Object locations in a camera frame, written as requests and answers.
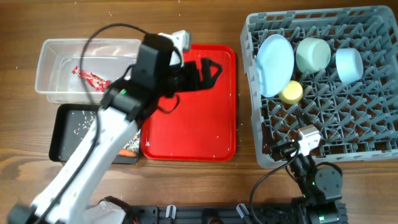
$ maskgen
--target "wooden table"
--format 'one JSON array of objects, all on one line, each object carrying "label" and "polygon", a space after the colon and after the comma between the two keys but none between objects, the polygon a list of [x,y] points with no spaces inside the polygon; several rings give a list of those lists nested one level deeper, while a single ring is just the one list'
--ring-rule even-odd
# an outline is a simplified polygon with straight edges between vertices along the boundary
[{"label": "wooden table", "polygon": [[[252,12],[385,4],[398,13],[397,1],[343,0],[3,0],[0,4],[0,222],[18,201],[30,204],[62,165],[48,157],[58,105],[34,90],[43,41],[88,37],[106,24],[123,22],[153,32],[186,29],[196,43],[226,44],[238,56],[238,151],[228,162],[172,162],[141,159],[136,166],[112,166],[92,201],[105,196],[131,205],[208,205],[248,202],[253,185],[268,170],[254,153],[249,86],[243,72],[239,35]],[[141,38],[129,29],[100,37]],[[343,202],[351,223],[398,222],[398,163],[344,162]],[[285,172],[264,182],[256,202],[289,202],[300,196]]]}]

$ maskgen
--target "yellow object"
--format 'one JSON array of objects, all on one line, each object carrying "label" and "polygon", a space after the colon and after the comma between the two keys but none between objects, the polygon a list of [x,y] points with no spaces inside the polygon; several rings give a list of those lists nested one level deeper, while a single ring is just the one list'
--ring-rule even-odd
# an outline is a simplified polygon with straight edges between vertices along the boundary
[{"label": "yellow object", "polygon": [[287,104],[297,103],[303,98],[303,86],[296,81],[290,81],[287,87],[279,93],[279,98]]}]

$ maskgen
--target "clear plastic container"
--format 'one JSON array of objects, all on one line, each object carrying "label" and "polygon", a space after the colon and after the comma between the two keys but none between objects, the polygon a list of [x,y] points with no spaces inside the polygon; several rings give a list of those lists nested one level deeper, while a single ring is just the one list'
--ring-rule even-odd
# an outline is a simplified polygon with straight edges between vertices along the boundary
[{"label": "clear plastic container", "polygon": [[[47,95],[51,103],[89,103],[80,78],[72,74],[79,66],[85,42],[86,39],[49,39],[43,43],[36,72],[37,93]],[[115,81],[128,65],[136,62],[140,44],[137,39],[93,39],[83,70]],[[100,102],[103,93],[88,83],[87,86],[93,99]]]}]

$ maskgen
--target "dish rack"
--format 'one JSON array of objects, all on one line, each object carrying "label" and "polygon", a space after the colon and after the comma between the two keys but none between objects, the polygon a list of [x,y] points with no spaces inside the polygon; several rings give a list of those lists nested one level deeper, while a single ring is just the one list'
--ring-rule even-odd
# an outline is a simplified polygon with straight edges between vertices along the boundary
[{"label": "dish rack", "polygon": [[[294,52],[306,37],[328,42],[332,57],[318,73],[294,68],[292,79],[303,85],[299,103],[283,104],[278,96],[259,93],[255,58],[264,40],[283,35]],[[248,15],[240,36],[244,71],[248,76],[256,157],[263,168],[275,162],[263,149],[296,138],[301,113],[321,132],[315,162],[373,161],[398,158],[398,28],[386,6],[262,12]],[[356,48],[362,57],[361,80],[343,85],[338,78],[335,53]]]}]

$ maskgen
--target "cup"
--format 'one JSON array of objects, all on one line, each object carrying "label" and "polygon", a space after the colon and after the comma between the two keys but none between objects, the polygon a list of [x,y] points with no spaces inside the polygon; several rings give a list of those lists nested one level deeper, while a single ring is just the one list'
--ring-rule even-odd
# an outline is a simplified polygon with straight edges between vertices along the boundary
[{"label": "cup", "polygon": [[337,74],[344,85],[362,78],[362,58],[356,49],[338,49],[336,51],[336,67]]},{"label": "cup", "polygon": [[326,41],[307,37],[297,47],[296,64],[302,73],[305,71],[319,72],[328,66],[330,55],[330,47]]}]

